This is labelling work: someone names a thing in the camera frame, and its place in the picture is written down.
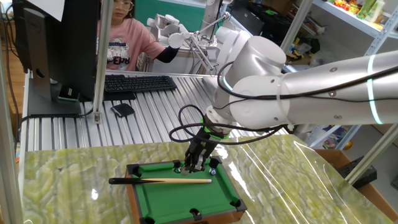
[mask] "pool cue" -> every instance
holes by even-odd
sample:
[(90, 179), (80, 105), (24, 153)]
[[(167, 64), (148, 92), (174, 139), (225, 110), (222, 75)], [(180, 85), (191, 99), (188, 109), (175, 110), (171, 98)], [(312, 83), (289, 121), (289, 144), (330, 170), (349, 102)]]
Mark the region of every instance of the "pool cue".
[(211, 179), (173, 179), (173, 178), (110, 178), (109, 184), (208, 184)]

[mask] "glasses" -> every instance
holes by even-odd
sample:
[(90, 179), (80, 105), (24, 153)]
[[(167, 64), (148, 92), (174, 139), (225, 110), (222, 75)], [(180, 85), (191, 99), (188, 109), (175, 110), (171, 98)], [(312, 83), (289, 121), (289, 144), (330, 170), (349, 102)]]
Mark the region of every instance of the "glasses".
[(114, 9), (118, 8), (119, 5), (122, 5), (121, 9), (125, 11), (130, 11), (134, 7), (134, 4), (131, 1), (117, 1), (117, 0), (113, 1)]

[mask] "green felt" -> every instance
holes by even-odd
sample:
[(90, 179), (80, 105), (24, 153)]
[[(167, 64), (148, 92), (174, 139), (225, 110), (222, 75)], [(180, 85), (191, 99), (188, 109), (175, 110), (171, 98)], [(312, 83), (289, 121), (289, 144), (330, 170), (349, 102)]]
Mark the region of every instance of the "green felt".
[(143, 165), (141, 178), (186, 178), (211, 179), (210, 184), (142, 184), (136, 185), (142, 216), (151, 218), (156, 224), (176, 222), (193, 218), (192, 208), (202, 216), (227, 212), (235, 208), (238, 196), (221, 165), (217, 174), (209, 174), (209, 160), (205, 162), (206, 171), (182, 176), (173, 171), (172, 162)]
[(200, 30), (204, 8), (185, 6), (158, 0), (136, 0), (136, 19), (147, 24), (148, 18), (155, 18), (156, 14), (170, 14), (180, 21), (190, 32)]

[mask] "black phone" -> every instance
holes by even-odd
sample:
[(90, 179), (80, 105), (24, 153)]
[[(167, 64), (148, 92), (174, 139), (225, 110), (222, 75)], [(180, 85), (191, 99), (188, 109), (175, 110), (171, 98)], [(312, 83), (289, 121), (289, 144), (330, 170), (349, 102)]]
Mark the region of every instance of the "black phone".
[(134, 109), (132, 109), (131, 106), (128, 105), (127, 103), (116, 105), (112, 107), (111, 110), (113, 111), (113, 113), (116, 114), (116, 116), (120, 118), (133, 114), (135, 112)]
[(67, 86), (62, 86), (60, 90), (60, 94), (58, 95), (58, 99), (67, 100), (67, 101), (79, 101), (80, 93), (72, 90)]

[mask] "green marble pattern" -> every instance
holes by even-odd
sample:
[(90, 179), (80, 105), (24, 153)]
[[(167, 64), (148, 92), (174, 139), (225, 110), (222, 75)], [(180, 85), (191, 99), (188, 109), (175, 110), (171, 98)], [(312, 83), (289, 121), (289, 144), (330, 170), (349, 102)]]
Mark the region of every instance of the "green marble pattern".
[[(174, 142), (27, 152), (25, 224), (132, 223), (126, 164), (183, 159)], [(273, 136), (214, 154), (248, 206), (240, 223), (392, 223), (295, 136)]]

